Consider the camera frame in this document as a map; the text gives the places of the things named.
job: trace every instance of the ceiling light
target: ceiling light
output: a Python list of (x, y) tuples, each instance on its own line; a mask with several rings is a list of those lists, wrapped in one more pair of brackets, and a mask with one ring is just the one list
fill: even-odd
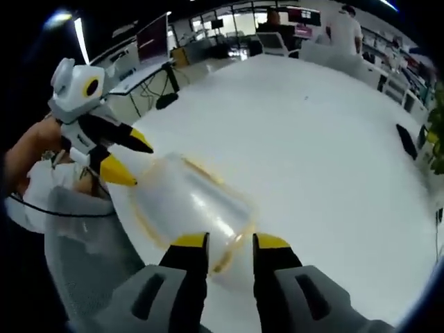
[(82, 19), (78, 18), (74, 21), (74, 27), (76, 28), (77, 40), (80, 45), (80, 50), (82, 51), (83, 60), (86, 65), (89, 65), (88, 53), (86, 52), (85, 38), (83, 37)]
[(47, 28), (55, 28), (61, 26), (71, 18), (72, 15), (70, 12), (67, 12), (65, 10), (58, 10), (54, 12), (50, 18), (47, 19), (44, 26)]
[(392, 5), (391, 3), (389, 3), (387, 0), (379, 0), (379, 1), (381, 1), (383, 4), (387, 5), (388, 7), (390, 7), (390, 8), (392, 8), (392, 9), (398, 11), (398, 9), (397, 9), (394, 5)]

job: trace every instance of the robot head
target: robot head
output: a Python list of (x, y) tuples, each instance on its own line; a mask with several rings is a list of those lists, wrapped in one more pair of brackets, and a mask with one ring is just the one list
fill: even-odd
[(66, 112), (79, 110), (92, 101), (100, 101), (105, 70), (100, 67), (74, 65), (74, 59), (63, 58), (51, 79), (53, 101)]

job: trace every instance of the desk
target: desk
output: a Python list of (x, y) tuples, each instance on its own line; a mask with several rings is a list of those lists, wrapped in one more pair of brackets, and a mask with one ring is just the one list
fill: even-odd
[[(301, 60), (258, 55), (225, 67), (134, 125), (154, 157), (172, 151), (202, 162), (259, 208), (257, 230), (288, 241), (303, 264), (347, 289), (367, 318), (393, 325), (418, 299), (435, 261), (435, 222), (416, 168), (395, 129), (420, 125), (375, 89)], [(112, 146), (135, 175), (152, 155)], [(130, 208), (131, 188), (109, 185), (114, 207), (145, 264), (164, 252)], [(212, 332), (260, 332), (249, 288), (208, 279), (201, 323)]]
[(158, 72), (165, 70), (168, 78), (171, 82), (171, 86), (174, 92), (179, 91), (179, 85), (174, 76), (173, 70), (171, 69), (171, 60), (160, 60), (154, 64), (149, 64), (141, 69), (138, 69), (135, 73), (129, 75), (127, 78), (122, 80), (118, 85), (110, 90), (109, 95), (119, 95), (126, 96), (131, 93), (136, 87), (141, 85), (146, 79)]

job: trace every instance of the window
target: window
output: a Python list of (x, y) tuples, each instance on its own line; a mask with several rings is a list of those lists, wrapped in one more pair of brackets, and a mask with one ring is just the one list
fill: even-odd
[(221, 19), (223, 21), (223, 27), (219, 29), (221, 34), (226, 37), (235, 37), (236, 26), (234, 25), (234, 17), (231, 13), (231, 8), (219, 8), (216, 10), (216, 16), (217, 19)]
[(178, 47), (176, 42), (176, 37), (174, 36), (174, 32), (171, 26), (168, 26), (168, 50), (172, 50)]
[(211, 21), (216, 19), (216, 14), (214, 13), (214, 10), (202, 14), (202, 18), (203, 18), (203, 27), (206, 30), (207, 37), (212, 37), (217, 35), (219, 33), (218, 30), (211, 28)]
[(251, 2), (233, 5), (234, 20), (237, 26), (237, 35), (247, 36), (256, 34), (255, 17)]
[(288, 12), (279, 12), (279, 17), (280, 17), (281, 24), (289, 24), (289, 25), (294, 24), (294, 23), (289, 22)]
[(287, 6), (299, 7), (300, 3), (299, 1), (278, 1), (277, 5), (279, 7), (287, 7)]
[(256, 28), (259, 26), (259, 24), (265, 23), (265, 22), (266, 22), (266, 12), (256, 12), (256, 10), (255, 10)]
[(193, 32), (197, 33), (195, 36), (196, 40), (201, 40), (205, 38), (205, 29), (203, 27), (202, 19), (200, 18), (200, 16), (192, 18), (191, 24), (193, 26)]
[(276, 7), (276, 1), (254, 1), (254, 7)]

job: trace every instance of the green leaves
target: green leaves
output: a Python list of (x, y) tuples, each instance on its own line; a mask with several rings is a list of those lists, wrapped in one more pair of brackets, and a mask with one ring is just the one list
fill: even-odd
[(436, 157), (430, 169), (434, 171), (435, 175), (444, 175), (444, 155)]
[(434, 161), (430, 168), (436, 175), (444, 174), (444, 86), (439, 83), (436, 86), (435, 92), (436, 108), (434, 108), (428, 118), (428, 122), (431, 124), (429, 132), (437, 140), (434, 142), (433, 155)]

